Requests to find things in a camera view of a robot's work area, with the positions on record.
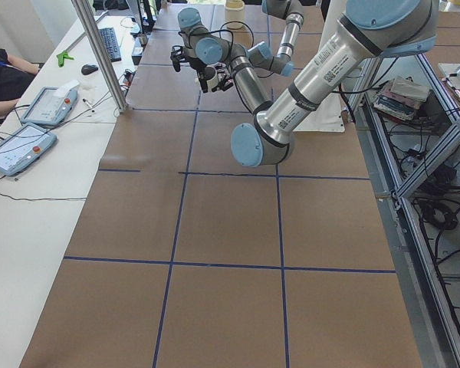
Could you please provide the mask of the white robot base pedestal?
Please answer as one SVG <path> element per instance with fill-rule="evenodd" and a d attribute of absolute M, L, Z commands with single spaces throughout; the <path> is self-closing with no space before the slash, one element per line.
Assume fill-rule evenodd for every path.
<path fill-rule="evenodd" d="M 336 31 L 337 19 L 342 15 L 343 11 L 344 9 L 333 10 L 333 6 L 329 8 L 320 38 L 319 49 L 330 40 Z M 341 112 L 340 97 L 337 94 L 330 94 L 321 102 L 316 111 L 309 114 L 294 129 L 294 132 L 343 133 L 345 131 L 345 123 L 343 122 Z"/>

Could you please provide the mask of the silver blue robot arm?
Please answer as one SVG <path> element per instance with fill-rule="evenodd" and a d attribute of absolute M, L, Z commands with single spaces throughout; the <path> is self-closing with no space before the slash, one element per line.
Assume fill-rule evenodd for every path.
<path fill-rule="evenodd" d="M 262 11 L 286 23 L 277 54 L 261 42 L 245 49 L 234 40 L 213 35 L 202 23 L 199 11 L 184 8 L 177 16 L 181 46 L 171 51 L 176 71 L 182 62 L 196 70 L 203 92 L 208 81 L 216 90 L 234 84 L 252 113 L 252 123 L 234 128 L 231 150 L 243 166 L 274 165 L 293 150 L 293 131 L 314 112 L 341 81 L 367 58 L 391 58 L 430 50 L 436 38 L 437 1 L 348 1 L 337 19 L 335 31 L 277 100 L 271 100 L 255 69 L 289 75 L 291 56 L 304 23 L 299 1 L 264 1 Z M 210 77 L 206 69 L 222 64 L 225 72 Z"/>
<path fill-rule="evenodd" d="M 271 74 L 289 76 L 294 69 L 291 61 L 299 31 L 304 23 L 303 7 L 299 1 L 263 1 L 263 12 L 285 21 L 284 33 L 276 54 L 269 45 L 260 42 L 249 49 L 235 42 L 234 38 L 212 38 L 203 48 L 201 61 L 218 75 L 214 90 L 227 90 L 234 84 L 242 96 L 265 98 L 260 77 L 255 69 Z"/>

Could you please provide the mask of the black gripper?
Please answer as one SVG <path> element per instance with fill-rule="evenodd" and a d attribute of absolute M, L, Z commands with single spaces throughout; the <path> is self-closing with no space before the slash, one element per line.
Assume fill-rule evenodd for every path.
<path fill-rule="evenodd" d="M 208 92 L 208 83 L 206 80 L 206 75 L 214 75 L 215 68 L 212 65 L 207 65 L 197 57 L 189 58 L 189 65 L 194 69 L 199 75 L 199 84 L 201 91 L 203 93 Z"/>
<path fill-rule="evenodd" d="M 215 71 L 218 81 L 216 86 L 214 87 L 214 91 L 227 91 L 228 89 L 234 86 L 232 75 L 225 65 L 222 64 L 215 66 Z"/>

